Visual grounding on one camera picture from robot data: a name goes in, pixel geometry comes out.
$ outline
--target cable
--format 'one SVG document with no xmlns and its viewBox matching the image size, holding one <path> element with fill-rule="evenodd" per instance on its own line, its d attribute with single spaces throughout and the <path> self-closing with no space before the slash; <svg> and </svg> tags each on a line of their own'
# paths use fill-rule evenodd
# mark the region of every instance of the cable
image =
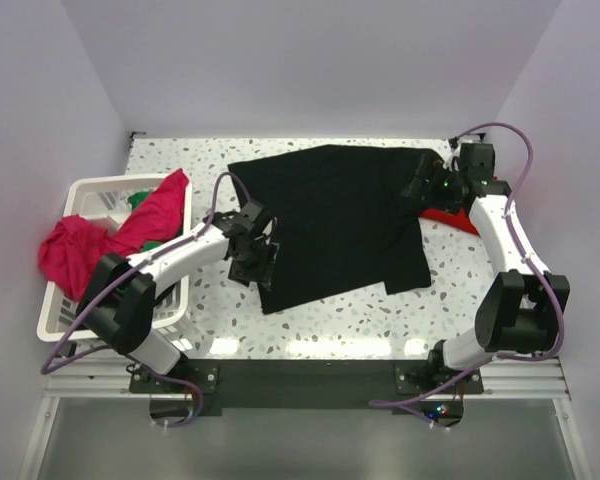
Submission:
<svg viewBox="0 0 600 480">
<path fill-rule="evenodd" d="M 193 235 L 193 236 L 184 237 L 184 238 L 180 239 L 179 241 L 176 241 L 173 244 L 168 245 L 167 247 L 159 250 L 153 256 L 149 256 L 148 258 L 142 260 L 140 263 L 138 263 L 137 265 L 131 267 L 129 270 L 127 270 L 121 276 L 119 276 L 118 278 L 116 278 L 113 282 L 111 282 L 109 285 L 107 285 L 98 295 L 96 295 L 94 297 L 94 299 L 91 300 L 87 304 L 87 306 L 84 308 L 84 310 L 82 310 L 82 312 L 80 312 L 80 314 L 76 317 L 76 319 L 71 323 L 71 325 L 69 326 L 68 330 L 64 333 L 64 335 L 62 335 L 62 337 L 60 338 L 60 340 L 58 340 L 58 342 L 51 349 L 51 352 L 49 353 L 49 355 L 47 356 L 47 358 L 43 362 L 42 367 L 40 368 L 40 373 L 42 375 L 48 375 L 50 373 L 53 373 L 53 372 L 61 369 L 62 367 L 65 367 L 65 366 L 69 365 L 70 363 L 73 363 L 76 360 L 79 360 L 80 358 L 84 358 L 87 355 L 91 355 L 92 353 L 98 352 L 100 350 L 106 350 L 108 348 L 111 348 L 108 345 L 100 345 L 100 346 L 93 347 L 93 348 L 90 348 L 88 350 L 85 350 L 84 352 L 81 352 L 81 353 L 79 353 L 77 355 L 74 355 L 74 356 L 72 356 L 70 358 L 67 358 L 67 359 L 65 359 L 65 360 L 63 360 L 61 362 L 58 362 L 58 363 L 54 364 L 54 365 L 51 365 L 51 362 L 53 362 L 53 359 L 56 357 L 56 355 L 58 355 L 58 353 L 60 352 L 60 349 L 67 343 L 67 341 L 69 340 L 69 337 L 78 329 L 78 327 L 80 327 L 80 325 L 82 325 L 84 323 L 85 319 L 89 316 L 89 314 L 93 311 L 93 309 L 102 300 L 104 300 L 107 297 L 107 295 L 109 295 L 120 284 L 124 283 L 126 280 L 128 280 L 135 273 L 137 273 L 138 271 L 140 271 L 147 264 L 149 264 L 149 262 L 151 262 L 153 260 L 156 260 L 156 259 L 160 258 L 161 256 L 166 255 L 167 253 L 175 250 L 176 248 L 181 247 L 183 245 L 186 245 L 187 243 L 197 241 L 198 238 L 200 238 L 202 235 L 204 235 L 207 232 L 207 230 L 209 230 L 209 228 L 211 227 L 211 224 L 213 222 L 213 217 L 214 217 L 214 215 L 216 213 L 216 205 L 218 203 L 218 190 L 220 188 L 220 181 L 224 177 L 226 177 L 226 176 L 231 176 L 235 180 L 235 182 L 238 184 L 238 186 L 242 190 L 242 193 L 244 194 L 244 196 L 245 196 L 245 198 L 246 198 L 247 201 L 251 200 L 251 196 L 249 195 L 249 191 L 247 190 L 247 187 L 244 185 L 244 183 L 242 183 L 242 180 L 240 180 L 237 177 L 237 175 L 235 175 L 232 172 L 222 172 L 220 175 L 218 175 L 218 178 L 216 178 L 216 182 L 215 182 L 215 184 L 213 186 L 213 195 L 212 195 L 212 198 L 211 198 L 211 208 L 209 209 L 209 215 L 207 216 L 207 220 L 206 220 L 205 224 L 198 231 L 198 233 L 195 234 L 195 235 Z M 196 394 L 198 395 L 198 398 L 199 398 L 199 402 L 198 402 L 198 408 L 196 409 L 196 411 L 194 412 L 194 414 L 191 415 L 191 416 L 189 416 L 184 421 L 178 422 L 178 423 L 173 424 L 171 426 L 173 426 L 173 427 L 175 427 L 175 426 L 182 426 L 182 425 L 186 425 L 186 424 L 192 422 L 198 416 L 198 414 L 200 413 L 200 411 L 202 410 L 202 405 L 204 403 L 202 392 L 200 391 L 200 389 L 196 385 L 194 385 L 193 383 L 187 382 L 186 380 L 180 380 L 180 379 L 177 379 L 177 378 L 171 378 L 171 377 L 167 377 L 165 375 L 161 375 L 159 373 L 154 372 L 147 365 L 143 365 L 143 367 L 146 368 L 149 372 L 151 372 L 152 375 L 154 375 L 156 378 L 158 378 L 160 380 L 163 380 L 165 382 L 178 383 L 180 385 L 184 385 L 186 387 L 190 387 L 192 390 L 194 390 L 196 392 Z"/>
<path fill-rule="evenodd" d="M 551 288 L 551 285 L 549 285 L 549 282 L 547 282 L 547 280 L 544 278 L 544 275 L 542 274 L 542 272 L 540 272 L 540 270 L 533 263 L 533 260 L 531 260 L 531 258 L 529 256 L 527 256 L 527 251 L 525 250 L 524 245 L 522 244 L 522 241 L 520 240 L 520 237 L 518 235 L 518 232 L 516 231 L 515 226 L 513 225 L 513 220 L 511 219 L 510 215 L 507 215 L 511 211 L 511 206 L 513 204 L 513 201 L 515 200 L 515 197 L 517 196 L 517 194 L 520 190 L 520 187 L 522 186 L 522 183 L 524 182 L 525 178 L 527 177 L 529 170 L 531 170 L 531 165 L 533 163 L 533 147 L 531 146 L 531 142 L 529 141 L 529 138 L 520 129 L 518 129 L 517 127 L 514 127 L 513 125 L 510 125 L 508 123 L 503 123 L 503 122 L 483 123 L 481 125 L 477 125 L 473 128 L 470 128 L 469 130 L 466 130 L 465 132 L 462 132 L 460 135 L 458 135 L 455 138 L 459 139 L 461 137 L 464 137 L 465 135 L 468 135 L 470 133 L 475 132 L 476 130 L 479 130 L 479 129 L 485 128 L 485 127 L 502 127 L 502 128 L 506 128 L 507 130 L 511 130 L 512 132 L 517 134 L 522 139 L 522 141 L 524 142 L 524 144 L 527 148 L 527 163 L 525 164 L 525 167 L 524 167 L 522 173 L 520 174 L 520 177 L 518 177 L 518 180 L 514 184 L 513 189 L 511 190 L 511 194 L 509 195 L 509 198 L 507 199 L 507 202 L 505 204 L 505 219 L 506 219 L 506 223 L 507 223 L 507 229 L 509 230 L 511 237 L 513 238 L 513 241 L 516 245 L 516 248 L 518 249 L 518 252 L 520 253 L 520 256 L 523 257 L 523 259 L 524 259 L 525 263 L 527 264 L 527 266 L 529 267 L 529 269 L 538 278 L 538 280 L 540 281 L 540 284 L 547 292 L 549 300 L 551 301 L 551 305 L 553 306 L 553 309 L 555 310 L 556 319 L 558 322 L 558 335 L 556 338 L 556 342 L 554 343 L 551 350 L 549 350 L 546 354 L 533 356 L 533 357 L 522 357 L 519 355 L 511 355 L 511 354 L 500 354 L 500 355 L 497 355 L 497 358 L 507 359 L 507 360 L 519 360 L 519 361 L 523 361 L 523 362 L 540 362 L 542 360 L 546 360 L 548 358 L 555 357 L 558 354 L 558 352 L 560 351 L 560 348 L 562 348 L 562 343 L 564 342 L 564 317 L 562 314 L 562 308 L 560 307 L 560 302 L 558 301 L 558 297 L 556 297 L 556 294 L 553 291 L 553 289 Z M 459 380 L 462 380 L 464 377 L 473 373 L 478 368 L 483 367 L 484 365 L 490 363 L 492 360 L 493 360 L 493 358 L 488 358 L 486 360 L 481 360 L 479 362 L 476 362 L 475 364 L 471 365 L 467 369 L 458 373 L 456 376 L 452 377 L 450 380 L 443 383 L 442 385 L 434 388 L 433 390 L 431 390 L 429 392 L 418 395 L 417 397 L 413 397 L 408 400 L 401 400 L 401 401 L 397 401 L 397 402 L 388 402 L 386 400 L 371 400 L 369 402 L 369 405 L 372 407 L 378 407 L 378 408 L 401 408 L 404 410 L 404 407 L 407 407 L 408 405 L 412 405 L 416 402 L 419 402 L 419 401 L 424 400 L 432 395 L 435 395 L 437 393 L 440 393 L 440 392 L 446 390 L 450 386 L 457 383 Z"/>
<path fill-rule="evenodd" d="M 196 393 L 196 397 L 198 398 L 198 406 L 196 407 L 196 409 L 193 411 L 193 413 L 191 415 L 189 415 L 184 420 L 180 420 L 179 422 L 176 422 L 176 423 L 165 422 L 163 424 L 164 427 L 166 427 L 166 428 L 184 427 L 185 425 L 188 425 L 191 422 L 193 422 L 200 415 L 200 412 L 202 411 L 202 408 L 204 407 L 204 396 L 202 395 L 202 390 L 200 390 L 200 388 L 195 383 L 188 382 L 187 380 L 180 380 L 179 378 L 173 378 L 173 377 L 167 377 L 166 375 L 161 375 L 158 372 L 155 372 L 151 367 L 148 367 L 147 365 L 142 365 L 142 367 L 147 372 L 149 372 L 154 378 L 157 378 L 158 380 L 162 380 L 163 382 L 169 382 L 169 383 L 177 383 L 178 385 L 182 385 L 187 388 L 190 388 L 191 390 L 193 390 Z"/>
</svg>

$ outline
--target gray floor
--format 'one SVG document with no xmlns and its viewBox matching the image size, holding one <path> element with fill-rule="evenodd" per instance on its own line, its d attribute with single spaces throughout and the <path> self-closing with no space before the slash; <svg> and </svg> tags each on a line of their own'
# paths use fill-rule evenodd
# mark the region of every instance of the gray floor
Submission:
<svg viewBox="0 0 600 480">
<path fill-rule="evenodd" d="M 572 479 L 551 401 L 467 402 L 446 434 L 387 411 L 228 410 L 163 435 L 145 400 L 63 400 L 40 479 Z"/>
</svg>

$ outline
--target white wall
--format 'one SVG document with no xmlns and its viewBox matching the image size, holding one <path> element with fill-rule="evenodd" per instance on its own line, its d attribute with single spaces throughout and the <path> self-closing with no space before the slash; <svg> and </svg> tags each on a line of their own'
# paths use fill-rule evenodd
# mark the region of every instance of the white wall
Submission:
<svg viewBox="0 0 600 480">
<path fill-rule="evenodd" d="M 125 125 L 451 135 L 497 115 L 560 0 L 63 0 Z"/>
<path fill-rule="evenodd" d="M 120 172 L 126 138 L 62 5 L 0 1 L 0 479 L 40 405 L 37 248 L 72 180 Z"/>
<path fill-rule="evenodd" d="M 519 211 L 543 260 L 571 282 L 561 359 L 600 478 L 600 0 L 562 2 L 498 119 L 536 149 Z M 512 178 L 520 143 L 493 138 Z"/>
</svg>

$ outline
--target terrazzo surface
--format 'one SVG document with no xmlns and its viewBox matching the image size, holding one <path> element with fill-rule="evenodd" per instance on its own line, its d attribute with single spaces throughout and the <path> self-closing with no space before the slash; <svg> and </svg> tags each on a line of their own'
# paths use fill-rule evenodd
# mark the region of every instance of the terrazzo surface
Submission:
<svg viewBox="0 0 600 480">
<path fill-rule="evenodd" d="M 449 151 L 442 140 L 136 138 L 127 173 L 182 168 L 193 185 L 196 224 L 208 210 L 216 177 L 229 163 L 323 144 Z M 220 187 L 218 210 L 238 207 L 226 180 Z M 265 316 L 257 288 L 229 281 L 229 264 L 219 262 L 192 272 L 192 323 L 176 346 L 192 358 L 426 357 L 436 341 L 472 327 L 493 274 L 478 237 L 430 220 L 420 222 L 433 281 L 430 288 L 386 295 L 384 286 L 376 284 Z"/>
</svg>

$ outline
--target black cloth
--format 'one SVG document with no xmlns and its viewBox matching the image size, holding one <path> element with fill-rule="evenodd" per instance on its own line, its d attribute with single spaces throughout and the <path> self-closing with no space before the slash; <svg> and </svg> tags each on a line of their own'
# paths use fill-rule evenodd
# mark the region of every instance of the black cloth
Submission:
<svg viewBox="0 0 600 480">
<path fill-rule="evenodd" d="M 388 294 L 430 286 L 422 207 L 399 195 L 422 155 L 439 158 L 425 149 L 325 145 L 229 165 L 278 219 L 263 313 L 378 282 Z"/>
</svg>

